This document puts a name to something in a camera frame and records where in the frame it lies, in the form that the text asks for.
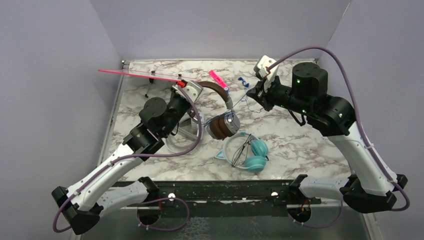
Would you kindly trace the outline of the white grey over-ear headphones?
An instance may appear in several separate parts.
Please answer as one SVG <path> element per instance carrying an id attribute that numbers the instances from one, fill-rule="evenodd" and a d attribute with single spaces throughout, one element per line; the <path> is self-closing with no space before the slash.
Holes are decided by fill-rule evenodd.
<path id="1" fill-rule="evenodd" d="M 199 138 L 199 144 L 188 153 L 188 155 L 192 155 L 198 151 L 204 138 L 204 129 L 201 134 L 199 129 L 197 119 L 185 114 L 179 121 L 178 127 L 174 128 L 174 135 L 169 135 L 164 139 L 164 146 L 169 152 L 176 154 L 189 149 Z"/>

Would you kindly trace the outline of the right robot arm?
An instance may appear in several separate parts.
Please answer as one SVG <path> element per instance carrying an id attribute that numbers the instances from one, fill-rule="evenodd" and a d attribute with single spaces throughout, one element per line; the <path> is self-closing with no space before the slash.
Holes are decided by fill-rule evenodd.
<path id="1" fill-rule="evenodd" d="M 266 111 L 278 106 L 302 117 L 299 125 L 308 124 L 328 138 L 342 153 L 353 174 L 346 178 L 318 178 L 300 175 L 289 186 L 289 199 L 300 204 L 308 198 L 339 200 L 360 213 L 393 211 L 395 192 L 407 184 L 403 174 L 396 174 L 384 163 L 376 163 L 374 152 L 361 136 L 356 112 L 344 98 L 328 90 L 328 72 L 312 62 L 296 64 L 292 85 L 281 84 L 271 63 L 257 63 L 254 72 L 258 83 L 247 92 Z"/>

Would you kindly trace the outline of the blue wired earbuds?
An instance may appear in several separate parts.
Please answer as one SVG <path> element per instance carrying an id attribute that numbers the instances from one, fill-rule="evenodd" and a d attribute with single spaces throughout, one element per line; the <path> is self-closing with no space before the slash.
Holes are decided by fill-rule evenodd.
<path id="1" fill-rule="evenodd" d="M 234 113 L 240 121 L 240 129 L 243 131 L 256 132 L 261 128 L 266 120 L 265 111 L 253 99 L 247 97 L 246 93 L 252 89 L 258 82 L 253 77 L 244 77 L 243 80 L 249 84 L 248 87 L 237 78 L 231 78 L 227 84 L 230 87 L 229 95 L 232 98 L 233 109 L 228 110 L 222 98 L 213 90 L 205 88 L 198 100 L 199 111 L 204 114 L 202 126 L 206 128 L 210 123 L 210 119 L 226 113 L 227 115 Z"/>

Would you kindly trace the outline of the black wired earbuds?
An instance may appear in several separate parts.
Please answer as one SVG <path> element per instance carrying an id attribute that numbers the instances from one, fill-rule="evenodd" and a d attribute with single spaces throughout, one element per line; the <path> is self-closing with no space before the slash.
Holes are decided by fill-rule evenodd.
<path id="1" fill-rule="evenodd" d="M 242 167 L 248 158 L 248 151 L 251 145 L 252 135 L 248 134 L 246 140 L 242 145 L 235 151 L 231 158 L 232 167 Z"/>

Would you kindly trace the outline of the teal cat-ear headphones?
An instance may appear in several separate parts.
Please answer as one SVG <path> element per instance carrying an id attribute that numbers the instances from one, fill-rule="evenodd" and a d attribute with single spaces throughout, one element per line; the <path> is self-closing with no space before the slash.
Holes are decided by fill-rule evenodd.
<path id="1" fill-rule="evenodd" d="M 244 142 L 232 156 L 228 156 L 227 148 L 230 142 L 237 138 L 244 138 Z M 232 168 L 257 174 L 264 170 L 269 160 L 268 154 L 269 148 L 263 140 L 251 133 L 241 131 L 224 140 L 222 149 L 214 158 L 225 160 Z"/>

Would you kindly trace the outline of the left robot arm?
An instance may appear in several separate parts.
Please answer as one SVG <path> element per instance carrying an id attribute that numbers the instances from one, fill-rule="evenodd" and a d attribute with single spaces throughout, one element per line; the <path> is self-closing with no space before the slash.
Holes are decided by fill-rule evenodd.
<path id="1" fill-rule="evenodd" d="M 112 189 L 112 186 L 149 158 L 161 158 L 159 150 L 165 144 L 164 139 L 173 134 L 184 115 L 193 112 L 201 122 L 196 101 L 202 91 L 198 82 L 191 81 L 185 86 L 174 85 L 169 101 L 160 97 L 149 99 L 140 111 L 140 123 L 109 158 L 73 185 L 58 186 L 52 191 L 58 206 L 53 231 L 62 232 L 57 226 L 60 216 L 67 221 L 69 230 L 81 235 L 116 210 L 137 203 L 147 206 L 155 203 L 158 189 L 149 177 L 142 177 L 126 187 Z"/>

